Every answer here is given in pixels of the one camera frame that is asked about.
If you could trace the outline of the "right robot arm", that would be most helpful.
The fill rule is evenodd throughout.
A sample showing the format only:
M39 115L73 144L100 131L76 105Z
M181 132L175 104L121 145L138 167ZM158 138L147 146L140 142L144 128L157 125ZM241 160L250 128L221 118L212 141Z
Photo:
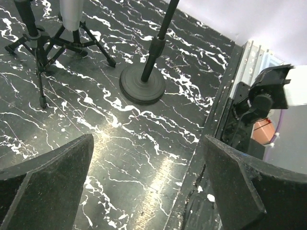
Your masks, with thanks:
M250 126L271 110L306 104L307 66L286 64L263 69L233 111L238 121Z

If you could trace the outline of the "silver microphone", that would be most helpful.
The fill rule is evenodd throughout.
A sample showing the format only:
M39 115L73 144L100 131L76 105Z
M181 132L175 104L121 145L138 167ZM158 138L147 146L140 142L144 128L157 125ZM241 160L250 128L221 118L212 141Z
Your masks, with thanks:
M63 26L69 31L79 29L84 0L60 0L60 15Z

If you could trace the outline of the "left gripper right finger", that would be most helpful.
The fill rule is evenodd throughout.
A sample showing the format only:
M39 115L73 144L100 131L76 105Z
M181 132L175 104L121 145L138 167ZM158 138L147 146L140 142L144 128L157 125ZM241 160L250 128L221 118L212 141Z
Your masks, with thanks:
M203 139L206 169L225 230L305 230L307 176Z

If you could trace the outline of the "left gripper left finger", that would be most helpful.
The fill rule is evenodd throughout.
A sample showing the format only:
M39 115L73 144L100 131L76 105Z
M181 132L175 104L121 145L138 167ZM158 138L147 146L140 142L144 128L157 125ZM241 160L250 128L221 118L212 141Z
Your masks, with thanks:
M71 230L94 151L91 134L0 172L2 230Z

